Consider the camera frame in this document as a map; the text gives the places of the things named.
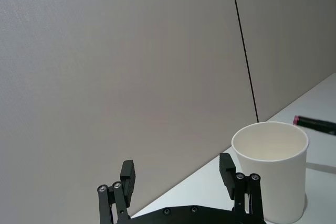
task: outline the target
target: paper cup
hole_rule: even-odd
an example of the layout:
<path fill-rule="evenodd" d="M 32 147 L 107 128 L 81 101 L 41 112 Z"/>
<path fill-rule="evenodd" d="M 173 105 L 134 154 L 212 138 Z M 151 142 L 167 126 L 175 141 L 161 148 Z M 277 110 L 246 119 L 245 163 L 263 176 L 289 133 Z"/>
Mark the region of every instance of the paper cup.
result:
<path fill-rule="evenodd" d="M 255 123 L 233 136 L 232 148 L 243 173 L 261 176 L 265 219 L 289 224 L 301 218 L 308 145 L 303 130 L 281 122 Z"/>

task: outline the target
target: pen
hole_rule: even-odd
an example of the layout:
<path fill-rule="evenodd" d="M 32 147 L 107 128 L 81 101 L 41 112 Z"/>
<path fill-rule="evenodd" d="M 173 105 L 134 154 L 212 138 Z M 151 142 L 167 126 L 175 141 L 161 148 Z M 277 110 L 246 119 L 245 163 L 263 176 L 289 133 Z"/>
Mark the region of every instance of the pen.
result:
<path fill-rule="evenodd" d="M 293 121 L 294 125 L 303 126 L 316 131 L 336 135 L 336 123 L 306 118 L 304 116 L 296 115 Z"/>

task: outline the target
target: bolt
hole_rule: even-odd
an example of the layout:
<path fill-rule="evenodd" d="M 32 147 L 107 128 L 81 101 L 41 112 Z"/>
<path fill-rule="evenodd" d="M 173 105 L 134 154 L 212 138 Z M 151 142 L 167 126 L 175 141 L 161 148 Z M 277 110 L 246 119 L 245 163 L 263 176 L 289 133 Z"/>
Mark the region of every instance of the bolt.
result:
<path fill-rule="evenodd" d="M 251 178 L 252 178 L 253 180 L 258 180 L 258 179 L 259 179 L 259 176 L 258 176 L 257 174 L 253 174 L 253 175 L 251 175 Z"/>
<path fill-rule="evenodd" d="M 191 210 L 192 213 L 196 213 L 198 211 L 198 208 L 197 207 L 192 207 L 190 210 Z"/>
<path fill-rule="evenodd" d="M 170 215 L 170 213 L 171 213 L 171 211 L 170 211 L 169 208 L 165 208 L 165 209 L 163 210 L 163 214 L 164 214 L 164 215 Z"/>
<path fill-rule="evenodd" d="M 106 190 L 106 186 L 99 187 L 99 191 L 105 191 L 105 190 Z"/>
<path fill-rule="evenodd" d="M 113 185 L 113 187 L 114 187 L 114 188 L 119 188 L 119 187 L 121 187 L 121 183 L 117 182 L 117 183 L 115 183 L 115 184 Z"/>
<path fill-rule="evenodd" d="M 238 179 L 243 179 L 243 178 L 244 178 L 244 174 L 242 174 L 242 173 L 237 173 L 237 174 L 236 174 L 236 177 L 237 177 Z"/>

